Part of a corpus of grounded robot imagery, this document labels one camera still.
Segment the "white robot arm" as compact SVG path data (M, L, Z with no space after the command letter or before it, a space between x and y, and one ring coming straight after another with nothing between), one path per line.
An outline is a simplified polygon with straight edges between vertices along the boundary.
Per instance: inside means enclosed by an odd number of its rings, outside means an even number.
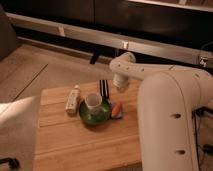
M179 65L138 64L126 52L110 64L113 84L141 81L137 116L143 171L199 171L192 112L213 100L213 75Z

